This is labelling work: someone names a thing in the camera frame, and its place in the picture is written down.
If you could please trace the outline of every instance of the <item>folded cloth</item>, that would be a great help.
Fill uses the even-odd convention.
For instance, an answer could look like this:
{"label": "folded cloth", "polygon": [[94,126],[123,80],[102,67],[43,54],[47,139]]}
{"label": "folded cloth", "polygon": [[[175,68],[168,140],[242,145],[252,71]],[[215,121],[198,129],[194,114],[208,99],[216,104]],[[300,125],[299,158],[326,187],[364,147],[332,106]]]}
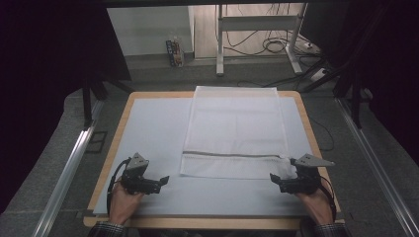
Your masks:
{"label": "folded cloth", "polygon": [[276,88],[197,87],[181,174],[226,179],[294,177]]}

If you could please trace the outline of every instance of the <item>sleeve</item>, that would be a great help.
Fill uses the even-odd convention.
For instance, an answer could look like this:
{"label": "sleeve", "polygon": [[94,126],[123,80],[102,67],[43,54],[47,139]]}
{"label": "sleeve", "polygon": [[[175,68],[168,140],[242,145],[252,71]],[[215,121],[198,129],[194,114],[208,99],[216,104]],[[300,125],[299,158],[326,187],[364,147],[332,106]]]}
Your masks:
{"label": "sleeve", "polygon": [[317,237],[350,237],[346,225],[344,223],[333,223],[327,225],[316,225],[314,227]]}
{"label": "sleeve", "polygon": [[125,228],[123,225],[106,221],[99,221],[89,232],[88,237],[123,237]]}

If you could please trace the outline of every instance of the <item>black cable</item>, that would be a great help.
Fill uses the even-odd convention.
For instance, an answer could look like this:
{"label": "black cable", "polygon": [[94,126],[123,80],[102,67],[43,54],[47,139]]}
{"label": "black cable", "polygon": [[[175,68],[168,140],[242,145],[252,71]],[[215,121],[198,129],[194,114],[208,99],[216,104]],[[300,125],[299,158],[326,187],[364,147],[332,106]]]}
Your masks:
{"label": "black cable", "polygon": [[[282,48],[278,50],[269,49],[271,44],[279,44]],[[262,46],[272,53],[280,53],[286,49],[286,46],[279,38],[267,38],[263,40]]]}
{"label": "black cable", "polygon": [[[314,65],[312,65],[311,67],[309,67],[302,75],[308,75],[311,71],[313,71],[314,69],[318,68],[320,65],[322,65],[324,62],[326,61],[326,58],[321,57],[320,60],[318,60],[316,63],[314,63]],[[299,86],[299,82],[301,80],[296,81],[295,85],[293,86],[293,90],[297,91],[298,90],[298,86]]]}
{"label": "black cable", "polygon": [[329,185],[330,191],[332,192],[332,197],[333,199],[335,198],[335,191],[333,190],[332,184],[330,183],[330,181],[328,181],[326,178],[324,178],[323,176],[320,176],[321,179],[323,179],[324,181],[327,182],[327,184]]}
{"label": "black cable", "polygon": [[325,61],[325,59],[324,58],[321,58],[319,61],[317,61],[314,65],[312,65],[311,67],[309,67],[304,73],[302,73],[302,74],[300,74],[300,75],[297,75],[297,76],[295,76],[295,77],[290,77],[290,78],[285,78],[285,79],[280,79],[280,80],[276,80],[276,81],[274,81],[274,82],[271,82],[271,83],[269,83],[269,84],[266,84],[266,85],[262,85],[262,84],[259,84],[259,83],[256,83],[256,82],[252,82],[252,81],[239,81],[239,82],[237,82],[237,86],[238,87],[240,87],[240,83],[250,83],[250,84],[254,84],[254,85],[257,85],[257,86],[260,86],[260,87],[262,87],[262,88],[266,88],[266,87],[273,87],[273,86],[276,86],[276,87],[278,87],[279,85],[284,85],[284,84],[287,84],[287,83],[291,83],[291,82],[294,82],[294,81],[296,81],[296,83],[297,83],[297,85],[299,84],[299,81],[304,77],[304,76],[306,76],[306,75],[308,75],[311,71],[313,71],[315,68],[317,68],[319,65],[321,65],[321,64],[323,64],[324,63],[324,61]]}
{"label": "black cable", "polygon": [[277,13],[274,14],[274,15],[277,15],[278,16],[278,14],[280,13],[280,5],[281,5],[281,3],[278,4]]}
{"label": "black cable", "polygon": [[[328,180],[326,180],[325,178],[321,177],[320,178],[324,179],[325,181],[327,181],[327,183],[330,185],[330,182]],[[329,191],[327,191],[326,188],[324,188],[323,185],[320,184],[320,186],[318,187],[319,189],[321,189],[323,191],[323,193],[327,196],[327,199],[329,200],[329,205],[330,208],[332,209],[332,217],[333,217],[333,222],[335,222],[336,220],[336,204],[335,204],[335,194],[333,193],[333,196],[330,194]]]}
{"label": "black cable", "polygon": [[271,4],[271,7],[268,9],[265,15],[268,15],[268,13],[271,12],[273,9],[275,9],[275,3]]}
{"label": "black cable", "polygon": [[331,141],[332,141],[332,147],[331,147],[331,148],[327,148],[327,149],[325,149],[325,148],[320,148],[320,150],[321,150],[321,151],[331,151],[331,150],[335,149],[335,139],[333,138],[333,136],[332,136],[332,134],[330,133],[329,129],[327,129],[327,127],[326,127],[325,125],[323,125],[323,124],[321,124],[320,122],[316,121],[316,120],[315,120],[314,118],[312,118],[311,116],[309,116],[309,115],[307,115],[307,116],[308,116],[308,118],[309,118],[310,120],[314,121],[314,123],[316,123],[316,124],[318,124],[319,126],[323,127],[323,128],[327,131],[327,133],[329,134],[330,139],[331,139]]}
{"label": "black cable", "polygon": [[261,54],[262,52],[266,51],[266,48],[264,48],[262,51],[255,52],[255,53],[246,53],[246,52],[242,52],[242,51],[239,51],[239,50],[234,49],[234,48],[232,48],[232,47],[224,47],[224,49],[232,50],[232,51],[235,51],[235,52],[241,53],[241,54],[243,54],[243,55],[248,55],[248,56],[255,56],[255,55]]}
{"label": "black cable", "polygon": [[251,38],[253,35],[255,35],[256,33],[258,33],[259,31],[254,31],[252,34],[250,34],[248,37],[246,37],[244,40],[242,40],[241,42],[239,42],[239,43],[237,43],[237,44],[235,44],[235,45],[232,45],[231,44],[231,42],[230,42],[230,37],[228,36],[228,32],[227,32],[227,41],[228,41],[228,44],[230,44],[230,46],[232,46],[232,47],[236,47],[236,46],[239,46],[239,45],[241,45],[242,43],[244,43],[245,41],[247,41],[249,38]]}
{"label": "black cable", "polygon": [[241,12],[241,10],[240,10],[240,4],[237,4],[237,9],[238,9],[238,11],[241,13],[241,16],[243,16],[244,14]]}
{"label": "black cable", "polygon": [[115,173],[112,176],[111,180],[109,181],[108,192],[107,192],[107,211],[108,211],[108,215],[109,215],[109,211],[110,211],[110,208],[111,208],[112,189],[114,188],[114,184],[116,183],[115,179],[117,178],[118,171],[120,170],[120,168],[123,165],[127,165],[129,163],[130,159],[131,158],[128,158],[128,159],[124,160],[123,162],[121,162],[121,164],[118,166],[117,170],[115,170]]}

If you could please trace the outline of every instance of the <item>cable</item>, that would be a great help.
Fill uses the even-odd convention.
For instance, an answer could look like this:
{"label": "cable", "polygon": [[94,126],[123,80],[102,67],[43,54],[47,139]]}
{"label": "cable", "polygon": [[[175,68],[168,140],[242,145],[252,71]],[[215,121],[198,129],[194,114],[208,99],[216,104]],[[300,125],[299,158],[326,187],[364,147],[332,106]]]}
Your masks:
{"label": "cable", "polygon": [[[308,75],[311,71],[313,71],[315,68],[318,68],[320,65],[322,65],[324,62],[326,61],[326,58],[324,57],[320,57],[320,60],[318,60],[316,63],[314,63],[314,65],[312,65],[311,67],[309,67],[302,75]],[[295,85],[293,86],[293,90],[297,91],[298,90],[298,86],[299,86],[299,82],[301,80],[296,81]]]}
{"label": "cable", "polygon": [[108,192],[107,192],[107,211],[108,211],[108,215],[109,215],[109,211],[111,208],[111,200],[112,200],[112,189],[114,188],[114,184],[115,182],[115,178],[117,177],[118,171],[120,170],[120,168],[123,165],[127,165],[129,163],[131,158],[128,158],[126,160],[124,160],[123,162],[121,162],[121,164],[118,166],[118,168],[115,170],[114,175],[112,176],[111,180],[109,181],[109,186],[108,186]]}
{"label": "cable", "polygon": [[[275,4],[272,4],[271,5],[271,8],[267,11],[266,15],[269,12],[273,11],[274,9],[275,9]],[[226,12],[226,14],[228,14],[228,5],[226,5],[225,12]],[[217,35],[217,31],[216,31],[216,6],[215,6],[215,11],[214,11],[214,18],[215,18],[215,22],[214,22],[215,38],[218,41],[218,35]],[[226,32],[227,41],[228,41],[228,43],[229,43],[229,45],[231,47],[226,47],[225,46],[224,49],[233,50],[235,52],[238,52],[238,53],[243,54],[243,55],[248,55],[248,56],[256,56],[256,55],[259,55],[259,54],[261,54],[261,53],[263,53],[265,51],[269,51],[269,52],[272,52],[272,53],[280,53],[281,51],[285,50],[286,44],[283,43],[281,40],[285,40],[285,41],[287,41],[287,40],[286,39],[281,39],[281,38],[270,38],[272,31],[269,31],[269,35],[267,37],[265,37],[264,41],[262,42],[262,46],[263,46],[264,49],[261,50],[261,51],[258,51],[258,52],[255,52],[255,53],[247,53],[247,52],[243,52],[243,51],[240,51],[240,50],[237,50],[237,49],[233,48],[233,47],[236,47],[236,46],[241,45],[242,43],[246,42],[250,37],[254,36],[258,32],[259,31],[253,32],[248,37],[246,37],[245,39],[243,39],[241,42],[235,43],[235,44],[231,43],[230,38],[229,38],[229,33]],[[278,50],[272,50],[272,49],[270,49],[269,47],[271,45],[273,45],[273,44],[279,44],[281,46],[281,49],[278,49]]]}
{"label": "cable", "polygon": [[241,10],[240,10],[240,4],[237,4],[237,9],[238,9],[238,11],[241,13],[241,16],[243,16],[244,14],[241,12]]}
{"label": "cable", "polygon": [[316,124],[318,124],[319,126],[323,127],[323,128],[326,130],[326,132],[329,134],[330,139],[331,139],[331,141],[332,141],[331,148],[327,148],[327,149],[325,149],[325,148],[320,148],[320,150],[321,150],[321,151],[331,151],[331,150],[335,149],[335,139],[333,138],[333,136],[332,136],[332,134],[330,133],[329,129],[327,129],[327,127],[326,127],[325,125],[323,125],[323,124],[321,124],[320,122],[316,121],[314,118],[310,117],[309,115],[307,115],[307,116],[308,116],[308,118],[309,118],[310,120],[314,121],[314,123],[316,123]]}
{"label": "cable", "polygon": [[335,205],[335,194],[333,193],[333,196],[330,194],[330,192],[323,186],[320,184],[320,186],[318,187],[319,189],[321,189],[323,191],[323,193],[327,196],[327,199],[329,200],[329,205],[330,208],[332,209],[332,216],[333,216],[333,222],[336,220],[336,205]]}
{"label": "cable", "polygon": [[314,63],[314,65],[312,65],[311,67],[309,67],[304,73],[297,75],[295,77],[290,77],[290,78],[285,78],[285,79],[280,79],[274,82],[271,82],[269,84],[263,85],[263,84],[259,84],[256,82],[252,82],[252,81],[247,81],[247,80],[243,80],[243,81],[239,81],[237,82],[237,86],[240,87],[241,83],[249,83],[249,84],[253,84],[253,85],[257,85],[260,86],[262,88],[266,88],[266,87],[273,87],[273,86],[280,86],[280,85],[284,85],[287,83],[291,83],[291,82],[296,82],[296,85],[294,85],[295,88],[297,88],[297,85],[299,84],[299,81],[306,75],[308,75],[311,71],[313,71],[315,68],[317,68],[319,65],[323,64],[325,61],[324,58],[320,58],[319,61],[317,61],[316,63]]}
{"label": "cable", "polygon": [[334,199],[335,198],[335,191],[333,190],[332,184],[330,183],[330,181],[328,181],[323,176],[320,176],[320,178],[327,182],[327,184],[329,185],[330,191],[332,192],[332,194],[331,194],[332,198]]}
{"label": "cable", "polygon": [[[276,13],[275,13],[275,4],[272,4],[271,5],[271,7],[268,9],[268,11],[266,12],[266,14],[265,15],[268,15],[269,13],[271,13],[272,15],[278,15],[279,14],[279,12],[280,12],[280,8],[281,8],[281,5],[283,5],[283,9],[282,9],[282,15],[284,15],[284,13],[285,13],[285,11],[286,11],[286,7],[285,7],[285,5],[284,4],[278,4],[278,8],[277,8],[277,11],[276,11]],[[214,28],[215,28],[215,38],[216,38],[216,40],[218,41],[218,35],[217,35],[217,27],[216,27],[216,19],[217,19],[217,15],[216,15],[216,7],[217,6],[214,6],[215,7],[215,11],[214,11],[214,19],[215,19],[215,21],[214,21]],[[291,3],[289,3],[288,4],[288,8],[287,8],[287,15],[290,13],[290,7],[291,7]],[[240,10],[240,5],[238,5],[238,11],[241,13],[241,15],[243,16],[244,14],[243,14],[243,12]],[[228,5],[225,5],[225,13],[226,13],[226,15],[228,15]],[[229,37],[229,32],[226,32],[226,36],[227,36],[227,41],[228,41],[228,43],[229,43],[229,45],[231,46],[231,47],[236,47],[236,46],[239,46],[239,45],[241,45],[242,43],[244,43],[244,42],[246,42],[249,38],[251,38],[252,36],[254,36],[256,33],[258,33],[259,31],[255,31],[255,32],[253,32],[253,33],[251,33],[249,36],[247,36],[245,39],[243,39],[242,41],[240,41],[239,43],[231,43],[231,41],[230,41],[230,37]],[[286,35],[286,38],[285,39],[283,39],[282,38],[282,35],[281,35],[281,33],[279,33],[279,35],[280,35],[280,37],[279,37],[279,39],[282,39],[282,40],[284,40],[285,42],[281,42],[282,44],[284,44],[284,45],[287,45],[288,44],[288,42],[289,42],[289,33],[290,33],[290,31],[285,31],[286,33],[287,33],[287,35]],[[272,33],[272,31],[266,31],[266,34],[267,33],[269,33],[269,35],[267,36],[267,37],[265,37],[265,40],[269,40],[270,39],[270,35],[271,35],[271,33]],[[307,41],[307,42],[309,42],[309,40],[308,39],[306,39],[306,38],[304,38],[303,36],[301,36],[301,35],[298,35],[297,36],[299,39],[302,39],[302,40],[305,40],[305,41]],[[265,48],[265,50],[268,50],[268,51],[270,51],[268,48],[266,48],[265,47],[265,41],[263,41],[262,42],[262,45],[264,46],[264,48]],[[250,56],[253,56],[253,55],[258,55],[258,54],[261,54],[262,52],[264,52],[265,50],[263,50],[263,51],[259,51],[259,52],[256,52],[256,53],[247,53],[247,52],[243,52],[243,51],[240,51],[240,50],[237,50],[237,49],[235,49],[235,48],[231,48],[231,47],[225,47],[225,49],[230,49],[230,50],[233,50],[233,51],[236,51],[236,52],[238,52],[238,53],[241,53],[241,54],[244,54],[244,55],[250,55]],[[300,48],[298,48],[297,46],[295,46],[294,47],[294,53],[296,54],[296,55],[314,55],[314,56],[322,56],[321,54],[317,54],[317,53],[311,53],[311,52],[304,52],[302,49],[300,49]]]}

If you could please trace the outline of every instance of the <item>wire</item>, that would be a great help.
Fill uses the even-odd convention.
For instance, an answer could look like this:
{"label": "wire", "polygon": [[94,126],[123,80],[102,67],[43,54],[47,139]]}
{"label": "wire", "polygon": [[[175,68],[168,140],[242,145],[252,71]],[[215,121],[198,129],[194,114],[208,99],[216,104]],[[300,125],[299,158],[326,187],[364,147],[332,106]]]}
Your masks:
{"label": "wire", "polygon": [[320,122],[316,121],[313,117],[311,117],[311,116],[309,116],[309,115],[307,115],[307,116],[308,116],[308,118],[309,118],[310,120],[314,121],[314,123],[316,123],[316,124],[318,124],[319,126],[323,127],[323,129],[325,129],[325,130],[326,130],[326,132],[329,134],[329,136],[330,136],[330,140],[332,141],[331,148],[327,148],[327,149],[326,149],[326,148],[320,148],[320,150],[321,150],[321,151],[331,151],[331,150],[335,149],[335,139],[333,138],[333,136],[332,136],[332,134],[330,133],[329,129],[327,129],[327,127],[326,127],[325,125],[323,125],[323,124],[321,124]]}
{"label": "wire", "polygon": [[[275,13],[275,5],[276,4],[272,4],[271,5],[271,7],[268,9],[268,11],[266,12],[266,14],[265,15],[268,15],[269,13],[271,13],[272,15],[278,15],[279,13],[280,13],[280,9],[281,9],[281,5],[283,6],[283,8],[282,8],[282,15],[284,15],[284,13],[285,13],[285,11],[286,11],[286,7],[285,7],[285,4],[278,4],[278,8],[277,8],[277,10],[276,10],[276,13]],[[217,35],[217,26],[216,26],[216,23],[217,23],[217,15],[216,15],[216,8],[217,8],[217,6],[214,6],[215,7],[215,11],[214,11],[214,19],[215,19],[215,21],[214,21],[214,28],[215,28],[215,38],[216,38],[216,40],[218,41],[218,35]],[[291,7],[291,3],[289,3],[288,4],[288,7],[287,7],[287,15],[290,13],[290,7]],[[238,11],[240,12],[240,14],[243,16],[244,14],[243,14],[243,12],[240,10],[240,5],[238,5]],[[225,13],[226,13],[226,15],[228,15],[228,5],[225,5]],[[267,34],[269,34],[267,37],[265,36],[265,40],[262,42],[262,45],[263,45],[263,47],[264,47],[264,50],[262,50],[262,51],[259,51],[259,52],[256,52],[256,53],[247,53],[247,52],[243,52],[243,51],[240,51],[240,50],[237,50],[237,49],[235,49],[235,48],[233,48],[233,47],[236,47],[236,46],[239,46],[239,45],[241,45],[241,44],[243,44],[244,42],[246,42],[247,40],[249,40],[252,36],[254,36],[256,33],[258,33],[259,31],[255,31],[255,32],[253,32],[253,33],[251,33],[249,36],[247,36],[245,39],[243,39],[242,41],[240,41],[240,42],[238,42],[238,43],[231,43],[231,41],[230,41],[230,37],[229,37],[229,32],[226,32],[226,36],[227,36],[227,41],[228,41],[228,43],[229,43],[229,45],[230,45],[230,47],[225,47],[225,49],[229,49],[229,50],[233,50],[233,51],[236,51],[236,52],[238,52],[238,53],[240,53],[240,54],[244,54],[244,55],[249,55],[249,56],[254,56],[254,55],[259,55],[259,54],[261,54],[261,53],[263,53],[263,52],[265,52],[266,50],[268,50],[268,51],[270,51],[270,52],[272,52],[272,53],[277,53],[275,50],[269,50],[266,46],[265,46],[265,43],[266,43],[266,40],[271,40],[270,39],[270,36],[271,36],[271,33],[272,33],[272,31],[266,31],[266,35]],[[278,37],[278,39],[281,39],[281,40],[283,40],[283,42],[279,42],[279,41],[277,41],[277,42],[275,42],[275,43],[281,43],[281,44],[283,44],[284,46],[286,46],[287,44],[288,44],[288,42],[289,42],[289,33],[290,33],[290,31],[285,31],[286,33],[287,33],[287,35],[286,35],[286,38],[285,39],[283,39],[282,38],[282,35],[281,35],[281,31],[279,31],[279,33],[277,33],[277,34],[279,34],[280,36]],[[304,38],[303,36],[301,36],[301,35],[298,35],[297,36],[297,38],[298,39],[302,39],[302,40],[304,40],[304,41],[307,41],[307,42],[309,42],[309,40],[308,39],[306,39],[306,38]],[[296,54],[296,55],[313,55],[313,56],[318,56],[318,57],[321,57],[322,56],[322,54],[320,54],[320,53],[312,53],[312,52],[305,52],[305,51],[303,51],[302,49],[300,49],[300,48],[298,48],[297,46],[295,46],[294,47],[294,49],[293,49],[293,51],[294,51],[294,53]]]}
{"label": "wire", "polygon": [[312,65],[311,67],[309,67],[304,73],[297,75],[295,77],[290,77],[290,78],[285,78],[285,79],[280,79],[280,80],[276,80],[274,82],[271,82],[269,84],[266,85],[262,85],[256,82],[252,82],[252,81],[247,81],[247,80],[243,80],[243,81],[239,81],[237,82],[237,86],[240,87],[241,83],[249,83],[249,84],[253,84],[253,85],[257,85],[260,86],[262,88],[266,88],[266,87],[273,87],[273,86],[280,86],[280,85],[284,85],[284,84],[288,84],[291,82],[295,82],[294,85],[294,90],[297,89],[299,81],[305,77],[306,75],[308,75],[309,73],[311,73],[311,71],[313,71],[315,68],[317,68],[318,66],[320,66],[321,64],[323,64],[325,62],[325,58],[321,57],[319,61],[317,61],[316,63],[314,63],[314,65]]}
{"label": "wire", "polygon": [[[279,13],[279,9],[280,9],[280,4],[278,5],[277,14]],[[274,12],[274,11],[275,11],[275,4],[272,4],[271,8],[267,11],[266,15],[268,15],[270,12]],[[228,5],[226,5],[225,14],[228,15]],[[214,22],[215,38],[216,38],[217,41],[219,41],[217,31],[216,31],[216,6],[215,6],[215,11],[214,11],[214,18],[215,18],[215,22]],[[269,51],[269,52],[275,54],[275,53],[280,53],[283,50],[285,50],[286,44],[282,40],[284,40],[284,41],[288,41],[288,40],[287,39],[282,39],[282,38],[271,38],[272,31],[269,31],[269,32],[266,31],[266,34],[267,33],[269,33],[269,34],[268,34],[267,37],[265,37],[264,41],[262,42],[263,50],[261,50],[261,51],[254,52],[254,53],[248,53],[248,52],[243,52],[243,51],[240,51],[240,50],[237,50],[237,49],[234,48],[234,47],[236,47],[238,45],[241,45],[242,43],[246,42],[249,38],[251,38],[252,36],[254,36],[258,32],[259,31],[253,32],[248,37],[246,37],[245,39],[240,41],[239,43],[231,43],[229,33],[226,32],[227,41],[228,41],[230,47],[225,46],[224,49],[232,50],[232,51],[238,52],[238,53],[243,54],[243,55],[248,55],[248,56],[256,56],[256,55],[259,55],[259,54],[261,54],[265,51]],[[270,49],[270,46],[272,46],[273,44],[279,44],[281,46],[281,48],[277,49],[277,50]]]}
{"label": "wire", "polygon": [[128,158],[128,159],[124,160],[123,162],[121,162],[121,164],[115,170],[114,175],[112,176],[111,180],[109,181],[108,193],[107,193],[107,211],[108,211],[108,214],[109,214],[109,211],[110,211],[110,208],[111,208],[112,189],[114,188],[114,184],[116,183],[115,178],[117,177],[117,174],[118,174],[118,171],[120,170],[120,168],[123,165],[127,165],[130,160],[131,160],[131,158]]}
{"label": "wire", "polygon": [[332,187],[332,184],[330,183],[330,181],[328,181],[323,176],[320,176],[320,178],[327,182],[327,184],[329,185],[330,191],[332,192],[332,198],[335,199],[335,191],[333,190],[333,187]]}
{"label": "wire", "polygon": [[240,4],[237,4],[237,9],[238,9],[238,11],[241,13],[241,16],[243,16],[244,14],[241,12],[241,10],[240,10]]}

